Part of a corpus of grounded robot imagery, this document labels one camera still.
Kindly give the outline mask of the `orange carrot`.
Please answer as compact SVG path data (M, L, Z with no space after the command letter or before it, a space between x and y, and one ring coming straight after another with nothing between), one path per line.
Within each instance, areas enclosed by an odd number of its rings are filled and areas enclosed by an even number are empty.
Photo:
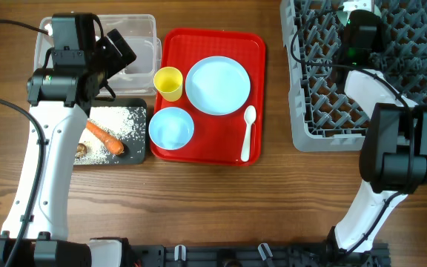
M97 125L87 121L86 128L105 146L105 148L114 155L124 153L124 145L120 140L102 130Z

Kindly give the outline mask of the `light blue bowl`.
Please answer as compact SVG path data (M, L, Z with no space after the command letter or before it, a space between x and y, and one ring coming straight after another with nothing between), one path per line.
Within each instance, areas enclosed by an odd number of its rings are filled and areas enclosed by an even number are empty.
M157 111L149 124L150 140L157 147L174 151L185 147L193 137L194 122L191 115L177 107Z

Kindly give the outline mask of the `brown food scrap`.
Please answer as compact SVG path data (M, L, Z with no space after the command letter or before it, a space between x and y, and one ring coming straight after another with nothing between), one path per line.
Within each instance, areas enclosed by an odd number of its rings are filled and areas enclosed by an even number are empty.
M87 154L87 147L83 143L79 143L76 148L75 158L81 159Z

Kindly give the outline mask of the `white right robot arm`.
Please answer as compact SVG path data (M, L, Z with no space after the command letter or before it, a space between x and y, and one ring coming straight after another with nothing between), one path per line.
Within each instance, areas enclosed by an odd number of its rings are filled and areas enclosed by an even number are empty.
M334 259L370 251L393 209L427 184L427 107L401 96L373 67L385 50L384 24L370 1L346 2L331 78L371 120L361 148L362 182L347 214L327 237Z

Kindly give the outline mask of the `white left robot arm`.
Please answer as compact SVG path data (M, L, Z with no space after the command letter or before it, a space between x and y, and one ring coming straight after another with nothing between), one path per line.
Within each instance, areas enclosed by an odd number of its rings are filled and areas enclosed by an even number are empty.
M92 13L51 19L53 46L28 79L30 134L19 186L1 227L0 266L134 266L127 239L68 240L67 200L76 148L93 100L136 55Z

